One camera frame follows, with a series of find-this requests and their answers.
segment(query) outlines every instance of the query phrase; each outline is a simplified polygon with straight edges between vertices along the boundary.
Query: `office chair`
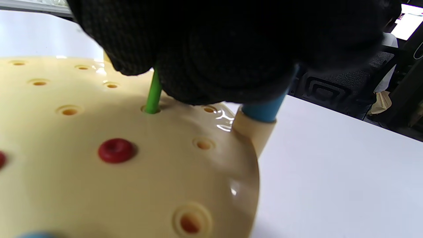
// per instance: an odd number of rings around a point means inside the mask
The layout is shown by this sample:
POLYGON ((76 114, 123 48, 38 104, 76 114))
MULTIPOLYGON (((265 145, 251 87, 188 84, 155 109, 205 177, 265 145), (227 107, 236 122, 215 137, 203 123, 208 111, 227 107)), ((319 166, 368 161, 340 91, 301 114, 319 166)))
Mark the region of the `office chair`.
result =
POLYGON ((357 70, 337 74, 307 71, 298 76, 288 94, 363 120, 376 102, 373 91, 401 54, 398 48, 384 46, 367 66, 357 70))

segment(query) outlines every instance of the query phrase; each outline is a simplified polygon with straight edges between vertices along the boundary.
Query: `red ring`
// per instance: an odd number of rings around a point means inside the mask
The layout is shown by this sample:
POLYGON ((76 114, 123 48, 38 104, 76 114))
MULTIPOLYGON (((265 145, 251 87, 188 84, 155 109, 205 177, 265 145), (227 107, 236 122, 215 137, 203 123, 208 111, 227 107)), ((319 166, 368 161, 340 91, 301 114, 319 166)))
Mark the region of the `red ring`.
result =
POLYGON ((6 164, 6 154, 0 151, 0 169, 6 164))
POLYGON ((123 163, 135 155, 135 148, 131 142, 115 138, 103 142, 98 154, 106 163, 123 163))

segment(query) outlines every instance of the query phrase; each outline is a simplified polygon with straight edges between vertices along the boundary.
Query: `black glove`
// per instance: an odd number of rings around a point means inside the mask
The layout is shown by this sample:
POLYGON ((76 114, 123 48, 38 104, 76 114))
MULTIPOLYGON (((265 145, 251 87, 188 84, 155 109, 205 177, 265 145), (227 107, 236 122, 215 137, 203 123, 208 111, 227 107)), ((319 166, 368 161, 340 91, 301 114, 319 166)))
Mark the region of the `black glove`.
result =
POLYGON ((164 91, 192 105, 274 99, 294 65, 364 64, 382 42, 372 0, 68 0, 76 21, 114 68, 154 67, 164 91))

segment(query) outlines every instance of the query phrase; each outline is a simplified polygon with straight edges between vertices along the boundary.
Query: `beige plastic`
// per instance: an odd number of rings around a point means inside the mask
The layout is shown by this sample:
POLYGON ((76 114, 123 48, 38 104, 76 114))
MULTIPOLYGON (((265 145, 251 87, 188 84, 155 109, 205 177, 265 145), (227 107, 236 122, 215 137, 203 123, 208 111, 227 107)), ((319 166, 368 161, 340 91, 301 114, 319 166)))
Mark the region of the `beige plastic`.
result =
POLYGON ((3 58, 0 68, 0 238, 249 237, 257 156, 229 132, 224 105, 162 94, 161 111, 143 113, 152 72, 125 77, 90 59, 3 58), (134 158, 102 161, 112 138, 135 144, 134 158))
POLYGON ((267 140, 272 134, 275 124, 276 121, 266 123, 253 120, 246 116, 242 112, 242 107, 240 107, 236 113, 232 129, 251 140, 257 157, 259 157, 266 146, 267 140))

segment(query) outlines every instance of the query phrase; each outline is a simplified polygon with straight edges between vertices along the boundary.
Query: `table surface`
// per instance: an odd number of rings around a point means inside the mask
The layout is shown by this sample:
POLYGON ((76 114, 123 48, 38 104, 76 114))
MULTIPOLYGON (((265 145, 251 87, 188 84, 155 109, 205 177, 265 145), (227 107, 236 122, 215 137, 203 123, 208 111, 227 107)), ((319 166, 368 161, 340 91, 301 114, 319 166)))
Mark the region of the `table surface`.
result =
MULTIPOLYGON (((46 14, 0 11, 0 34, 1 57, 103 58, 79 26, 46 14)), ((277 118, 252 238, 422 237, 422 143, 293 97, 277 118)))

